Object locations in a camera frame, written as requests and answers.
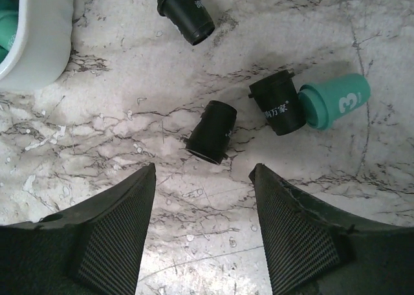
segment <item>white container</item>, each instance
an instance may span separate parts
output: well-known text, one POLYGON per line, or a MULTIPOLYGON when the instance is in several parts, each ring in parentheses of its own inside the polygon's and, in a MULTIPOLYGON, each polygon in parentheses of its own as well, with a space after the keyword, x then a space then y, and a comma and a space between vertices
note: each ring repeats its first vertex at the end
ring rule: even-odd
POLYGON ((53 83, 71 54, 74 0, 19 0, 16 39, 0 63, 0 91, 31 91, 53 83))

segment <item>textured rubber surface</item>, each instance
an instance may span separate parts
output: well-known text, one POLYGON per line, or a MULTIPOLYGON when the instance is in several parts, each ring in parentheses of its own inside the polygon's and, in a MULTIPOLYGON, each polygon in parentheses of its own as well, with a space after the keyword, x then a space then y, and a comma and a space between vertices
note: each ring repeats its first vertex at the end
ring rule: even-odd
POLYGON ((150 164, 38 223, 0 226, 0 295, 135 294, 154 194, 150 164))
POLYGON ((273 174, 262 167, 250 177, 272 291, 279 295, 339 265, 341 257, 330 231, 306 219, 273 174))
POLYGON ((140 185, 89 221, 70 275, 99 294, 134 295, 153 197, 147 186, 140 185))

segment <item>black plastic cap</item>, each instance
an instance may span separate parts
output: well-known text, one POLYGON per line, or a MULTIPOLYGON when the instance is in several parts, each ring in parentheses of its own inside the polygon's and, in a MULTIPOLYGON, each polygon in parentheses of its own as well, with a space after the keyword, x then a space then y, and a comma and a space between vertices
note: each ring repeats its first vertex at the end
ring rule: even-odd
POLYGON ((158 0, 158 13, 168 17, 193 46, 204 41, 215 25, 201 0, 158 0))
POLYGON ((186 139, 186 150, 212 164, 227 159, 226 150, 233 132, 237 111, 220 101, 210 101, 201 121, 186 139))
POLYGON ((293 73, 285 70, 250 86, 254 98, 277 135, 287 135, 306 124, 305 113, 292 81, 293 73))

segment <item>white marble surface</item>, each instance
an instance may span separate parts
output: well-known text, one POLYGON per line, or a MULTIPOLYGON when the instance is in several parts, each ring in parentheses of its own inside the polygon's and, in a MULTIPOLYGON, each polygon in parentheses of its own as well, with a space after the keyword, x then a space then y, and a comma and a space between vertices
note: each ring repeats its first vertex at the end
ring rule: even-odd
POLYGON ((258 162, 335 206, 414 225, 414 0, 203 0, 217 29, 191 47, 156 0, 76 0, 71 62, 50 87, 0 93, 0 223, 87 199, 154 162, 137 294, 270 294, 248 174, 258 162), (368 103, 330 131, 277 137, 248 85, 364 74, 368 103), (202 107, 238 111, 221 166, 181 138, 202 107))

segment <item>teal cap in container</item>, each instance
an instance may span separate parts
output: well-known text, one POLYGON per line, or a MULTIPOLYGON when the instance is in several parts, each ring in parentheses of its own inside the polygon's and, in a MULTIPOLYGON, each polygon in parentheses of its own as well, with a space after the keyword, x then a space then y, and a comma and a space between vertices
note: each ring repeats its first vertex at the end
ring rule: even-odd
POLYGON ((15 10, 0 10, 0 46, 10 50, 16 38, 18 12, 15 10))
POLYGON ((304 89, 298 95, 309 126, 320 130, 326 130, 332 126, 326 105, 317 91, 304 89))
POLYGON ((0 0, 0 10, 18 10, 17 0, 0 0))
POLYGON ((309 126, 319 130, 365 104, 371 95, 367 80, 360 74, 347 74, 327 82, 308 83, 300 89, 299 100, 309 126))
POLYGON ((6 58, 8 51, 3 47, 0 47, 0 63, 6 58))

